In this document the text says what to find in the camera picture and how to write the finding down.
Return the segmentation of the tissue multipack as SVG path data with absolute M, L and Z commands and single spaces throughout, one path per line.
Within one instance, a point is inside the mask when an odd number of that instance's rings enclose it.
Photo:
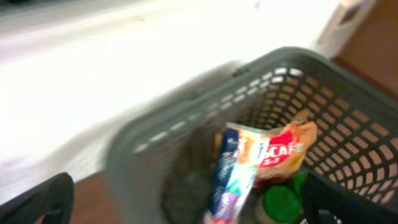
M 237 223 L 269 145 L 268 132 L 228 123 L 215 163 L 205 224 Z

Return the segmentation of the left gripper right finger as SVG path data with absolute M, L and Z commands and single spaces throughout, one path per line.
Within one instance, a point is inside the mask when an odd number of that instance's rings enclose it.
M 308 223 L 320 223 L 326 210 L 343 223 L 397 223 L 397 210 L 378 205 L 336 182 L 308 170 L 303 182 L 303 213 Z

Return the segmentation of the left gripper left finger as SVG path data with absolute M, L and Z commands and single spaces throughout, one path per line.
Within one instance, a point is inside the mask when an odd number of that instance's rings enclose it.
M 69 224 L 74 203 L 74 182 L 59 173 L 1 205 L 1 223 Z

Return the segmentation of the orange coffee sachet bag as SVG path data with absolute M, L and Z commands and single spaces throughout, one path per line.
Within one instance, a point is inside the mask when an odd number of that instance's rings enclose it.
M 308 111 L 302 110 L 286 126 L 265 130 L 270 141 L 255 175 L 253 187 L 282 182 L 300 169 L 307 150 L 317 140 L 318 127 L 315 122 L 307 121 L 307 117 Z M 218 147 L 223 132 L 224 129 L 217 134 Z

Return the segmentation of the green bottle with label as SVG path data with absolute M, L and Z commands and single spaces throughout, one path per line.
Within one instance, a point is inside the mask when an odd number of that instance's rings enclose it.
M 266 190 L 258 200 L 255 218 L 262 224 L 289 224 L 302 214 L 302 203 L 294 191 L 285 185 Z

